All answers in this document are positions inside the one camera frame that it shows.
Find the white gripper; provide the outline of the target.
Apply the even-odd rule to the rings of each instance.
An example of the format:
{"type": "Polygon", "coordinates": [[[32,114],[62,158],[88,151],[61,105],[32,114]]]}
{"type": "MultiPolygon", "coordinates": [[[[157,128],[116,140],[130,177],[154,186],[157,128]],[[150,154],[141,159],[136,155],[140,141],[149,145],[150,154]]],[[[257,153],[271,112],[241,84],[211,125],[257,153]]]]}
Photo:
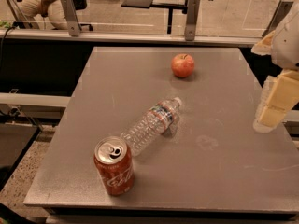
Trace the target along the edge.
{"type": "Polygon", "coordinates": [[[264,82],[253,121],[256,132],[269,133],[299,103],[299,72],[294,71],[299,69],[299,3],[292,5],[275,32],[256,43],[251,52],[261,56],[271,54],[272,63],[283,69],[278,76],[268,76],[264,82]]]}

